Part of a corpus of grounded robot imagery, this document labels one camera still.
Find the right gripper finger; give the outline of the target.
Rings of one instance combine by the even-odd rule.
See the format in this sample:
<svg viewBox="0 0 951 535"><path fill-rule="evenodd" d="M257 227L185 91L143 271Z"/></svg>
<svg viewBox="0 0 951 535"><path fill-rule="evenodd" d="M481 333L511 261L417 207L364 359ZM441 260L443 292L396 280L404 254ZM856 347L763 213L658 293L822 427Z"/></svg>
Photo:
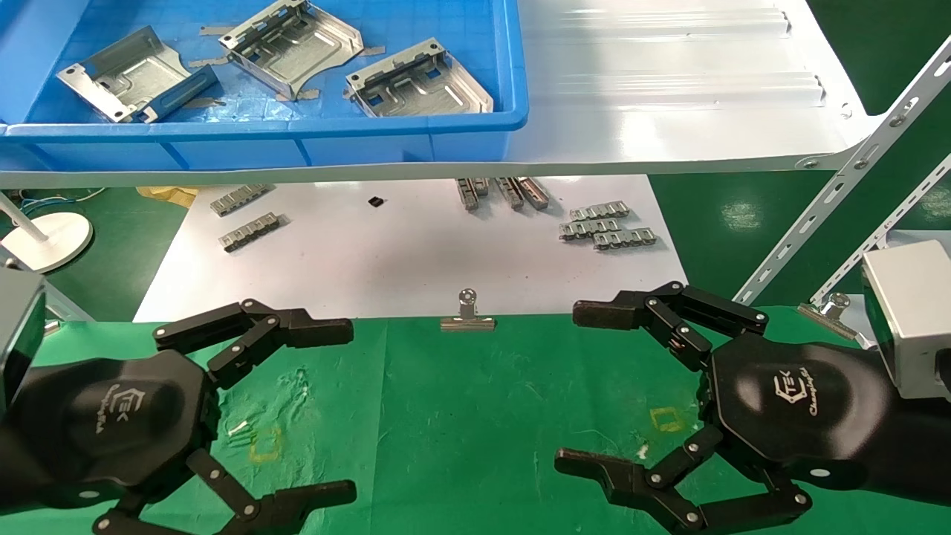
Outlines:
<svg viewBox="0 0 951 535"><path fill-rule="evenodd" d="M736 534L791 524L811 509L811 497L791 479L756 465L764 493L697 505L677 484L719 453L726 443L720 427L706 426L652 468L633 461L559 448L554 467L561 474L590 479L616 507L649 514L670 534Z"/></svg>
<svg viewBox="0 0 951 535"><path fill-rule="evenodd" d="M573 322L611 331L644 329L691 372L706 372L713 345L694 324L737 338L744 333L764 335L770 319L740 302L673 281L651 291L619 291L609 301L577 301Z"/></svg>

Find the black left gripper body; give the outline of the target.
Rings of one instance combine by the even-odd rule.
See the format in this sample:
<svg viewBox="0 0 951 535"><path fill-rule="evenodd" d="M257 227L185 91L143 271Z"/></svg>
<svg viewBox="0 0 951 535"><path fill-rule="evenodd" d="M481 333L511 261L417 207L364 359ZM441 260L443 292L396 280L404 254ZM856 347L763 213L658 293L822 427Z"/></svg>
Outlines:
<svg viewBox="0 0 951 535"><path fill-rule="evenodd" d="M210 448L220 415L210 377L174 350L30 370L30 500L163 501L193 477L186 460Z"/></svg>

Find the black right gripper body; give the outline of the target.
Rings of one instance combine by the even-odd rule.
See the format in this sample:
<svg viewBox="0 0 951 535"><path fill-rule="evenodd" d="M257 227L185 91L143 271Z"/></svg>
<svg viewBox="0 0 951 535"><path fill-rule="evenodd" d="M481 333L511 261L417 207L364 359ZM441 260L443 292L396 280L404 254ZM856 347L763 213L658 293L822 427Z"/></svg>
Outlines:
<svg viewBox="0 0 951 535"><path fill-rule="evenodd" d="M833 343L744 334L714 350L707 420L719 454L744 476L765 473L826 490L870 488L875 437L892 383L877 356Z"/></svg>

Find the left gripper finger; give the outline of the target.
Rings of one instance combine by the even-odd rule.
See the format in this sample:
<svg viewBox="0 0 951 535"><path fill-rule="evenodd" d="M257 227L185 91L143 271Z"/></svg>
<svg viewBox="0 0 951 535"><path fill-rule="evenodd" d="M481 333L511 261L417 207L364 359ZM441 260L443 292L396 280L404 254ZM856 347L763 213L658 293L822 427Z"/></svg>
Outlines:
<svg viewBox="0 0 951 535"><path fill-rule="evenodd" d="M190 453L184 465L233 511L218 534L298 534L315 510L347 505L357 498L356 484L346 479L286 488L256 499L204 448ZM93 533L183 534L140 520L145 504L145 495L127 493L96 520Z"/></svg>
<svg viewBox="0 0 951 535"><path fill-rule="evenodd" d="M218 389L231 389L280 348L323 348L353 339L350 319L316 320L303 308L274 309L255 300L232 302L154 331L157 349L181 354L228 342L207 363Z"/></svg>

